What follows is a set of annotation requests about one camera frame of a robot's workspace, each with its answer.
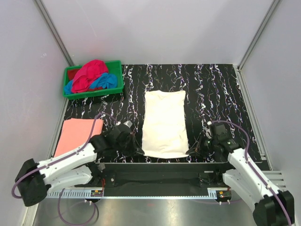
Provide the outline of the cream white t shirt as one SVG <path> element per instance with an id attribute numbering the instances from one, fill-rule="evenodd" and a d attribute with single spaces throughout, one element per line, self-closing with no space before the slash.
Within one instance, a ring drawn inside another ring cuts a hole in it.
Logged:
<path id="1" fill-rule="evenodd" d="M 145 93 L 145 114 L 142 127 L 142 150 L 145 156 L 184 158 L 189 149 L 185 124 L 186 92 Z"/>

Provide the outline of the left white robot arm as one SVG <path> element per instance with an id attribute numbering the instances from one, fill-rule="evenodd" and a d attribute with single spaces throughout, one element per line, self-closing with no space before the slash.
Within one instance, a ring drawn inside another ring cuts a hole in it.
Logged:
<path id="1" fill-rule="evenodd" d="M 52 192 L 76 186 L 97 186 L 103 183 L 103 168 L 95 161 L 115 152 L 143 155 L 132 133 L 111 132 L 94 135 L 89 141 L 65 154 L 45 161 L 25 161 L 15 178 L 16 188 L 26 207 L 33 206 Z"/>

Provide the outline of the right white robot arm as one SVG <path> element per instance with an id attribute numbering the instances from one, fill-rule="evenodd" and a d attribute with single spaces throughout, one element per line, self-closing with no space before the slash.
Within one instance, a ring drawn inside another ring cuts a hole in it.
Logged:
<path id="1" fill-rule="evenodd" d="M 207 152 L 227 161 L 230 167 L 200 173 L 201 185 L 227 187 L 235 191 L 252 211 L 258 226 L 291 226 L 295 223 L 293 195 L 272 183 L 245 153 L 239 141 L 199 137 L 186 154 L 202 156 Z"/>

